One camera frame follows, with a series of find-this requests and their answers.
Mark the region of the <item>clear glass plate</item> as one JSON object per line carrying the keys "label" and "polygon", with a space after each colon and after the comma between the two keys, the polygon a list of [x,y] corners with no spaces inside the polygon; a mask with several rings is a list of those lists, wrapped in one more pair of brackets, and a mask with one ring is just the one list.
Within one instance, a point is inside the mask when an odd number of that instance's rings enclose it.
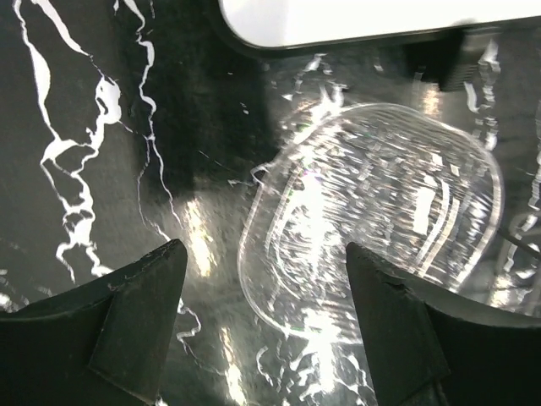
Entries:
{"label": "clear glass plate", "polygon": [[282,332],[358,343],[347,244],[458,292],[503,200],[500,168],[470,134],[396,104],[343,108],[263,177],[238,251],[244,296]]}

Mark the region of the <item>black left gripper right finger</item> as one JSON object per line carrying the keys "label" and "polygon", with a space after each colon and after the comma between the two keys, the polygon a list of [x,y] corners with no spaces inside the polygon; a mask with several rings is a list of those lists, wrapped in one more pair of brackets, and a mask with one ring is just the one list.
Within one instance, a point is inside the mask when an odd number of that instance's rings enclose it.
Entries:
{"label": "black left gripper right finger", "polygon": [[464,298],[350,243],[347,275],[380,405],[538,405],[540,320]]}

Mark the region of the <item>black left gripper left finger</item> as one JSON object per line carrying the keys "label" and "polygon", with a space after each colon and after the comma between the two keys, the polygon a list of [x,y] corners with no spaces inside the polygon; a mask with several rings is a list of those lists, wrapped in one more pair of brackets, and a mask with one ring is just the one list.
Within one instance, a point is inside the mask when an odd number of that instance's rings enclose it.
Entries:
{"label": "black left gripper left finger", "polygon": [[173,239],[62,294],[1,313],[3,405],[152,405],[187,267]]}

